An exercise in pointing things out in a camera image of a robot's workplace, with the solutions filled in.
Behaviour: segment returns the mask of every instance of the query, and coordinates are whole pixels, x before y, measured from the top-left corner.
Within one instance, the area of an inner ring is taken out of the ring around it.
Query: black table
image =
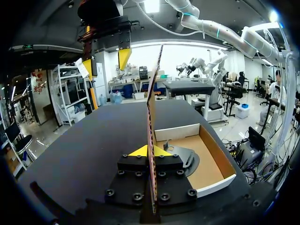
[[[31,191],[33,181],[73,214],[85,208],[86,198],[104,202],[104,191],[117,172],[120,156],[147,144],[146,113],[146,103],[103,106],[72,126],[19,179],[33,206],[48,220],[54,219]],[[156,102],[155,129],[195,123],[207,129],[237,174],[228,187],[198,200],[199,210],[195,216],[203,218],[208,209],[210,213],[218,211],[249,193],[250,186],[211,125],[193,107],[184,100]]]
[[[193,94],[203,94],[205,95],[205,110],[204,110],[204,118],[208,119],[208,111],[210,106],[210,95],[214,91],[215,87],[209,85],[207,83],[202,83],[199,81],[172,81],[171,83],[163,82],[167,91],[167,99],[170,99],[169,93],[171,93],[171,97],[175,96],[184,96],[186,100],[186,95]]]

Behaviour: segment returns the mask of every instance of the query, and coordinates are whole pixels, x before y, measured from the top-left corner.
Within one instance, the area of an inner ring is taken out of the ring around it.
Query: open cardboard box
[[[155,130],[156,145],[164,149],[171,145],[192,149],[200,157],[196,171],[188,177],[197,197],[209,195],[227,187],[236,177],[235,169],[208,131],[193,124],[184,127]]]

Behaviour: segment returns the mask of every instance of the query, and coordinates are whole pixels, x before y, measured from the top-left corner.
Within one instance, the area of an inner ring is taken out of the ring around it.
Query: computer monitor
[[[266,142],[266,139],[264,139],[264,137],[261,136],[252,127],[249,127],[249,141],[252,148],[256,148],[259,151],[264,151],[264,144]]]

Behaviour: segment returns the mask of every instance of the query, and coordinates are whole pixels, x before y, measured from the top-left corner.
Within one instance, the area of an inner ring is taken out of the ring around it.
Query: ceiling light
[[[263,24],[259,24],[259,25],[250,27],[250,29],[253,31],[272,29],[272,28],[279,28],[279,24],[277,22],[267,22],[267,23],[263,23]]]
[[[72,8],[74,6],[74,2],[70,1],[69,4],[67,5],[68,8]]]
[[[264,61],[265,63],[269,64],[270,66],[274,66],[272,63],[270,63],[270,62],[267,61],[266,59],[262,59],[262,61]]]
[[[131,45],[131,48],[151,46],[151,45],[192,45],[192,46],[201,46],[201,47],[217,48],[217,49],[221,49],[221,50],[228,50],[228,48],[224,48],[224,47],[217,46],[217,45],[211,45],[211,44],[207,44],[207,43],[198,43],[198,42],[183,42],[183,41],[161,41],[161,42],[136,44],[136,45]]]
[[[278,14],[275,10],[270,13],[269,19],[271,22],[276,22],[278,20]]]
[[[146,0],[144,2],[146,13],[159,12],[159,0]]]
[[[25,94],[26,90],[27,90],[27,88],[24,90],[24,92],[23,92],[22,96],[24,96],[24,94]]]
[[[14,94],[15,94],[15,86],[14,86],[14,89],[13,89],[13,94],[11,95],[11,100],[13,101],[14,99]]]

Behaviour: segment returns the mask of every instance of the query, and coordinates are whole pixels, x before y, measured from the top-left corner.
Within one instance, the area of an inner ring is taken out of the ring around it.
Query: chair
[[[237,102],[235,99],[236,98],[243,98],[243,86],[242,86],[242,84],[241,84],[241,86],[232,86],[231,90],[227,91],[226,94],[227,94],[227,101],[224,102],[224,104],[227,103],[225,114],[228,117],[229,116],[235,116],[235,114],[231,114],[231,111],[232,111],[232,108],[233,108],[233,104],[240,105],[240,103]],[[228,110],[228,104],[229,103],[231,104],[230,105],[230,111],[229,111],[229,115],[227,115],[227,110]]]
[[[262,104],[268,105],[268,104],[269,104],[268,99],[269,99],[270,97],[271,97],[271,94],[266,94],[266,97],[265,97],[266,101],[261,102],[259,105],[262,105]]]
[[[21,138],[20,140],[17,140],[17,137],[21,135],[21,131],[17,125],[16,122],[14,122],[12,125],[10,125],[5,130],[5,135],[12,147],[14,147],[17,155],[23,154],[25,151],[27,152],[27,155],[30,157],[31,161],[33,162],[34,159],[30,152],[27,151],[28,146],[32,143],[32,135],[28,135],[26,137]]]
[[[264,97],[265,96],[265,89],[260,85],[259,80],[257,79],[257,89],[258,94],[256,94],[257,97]]]

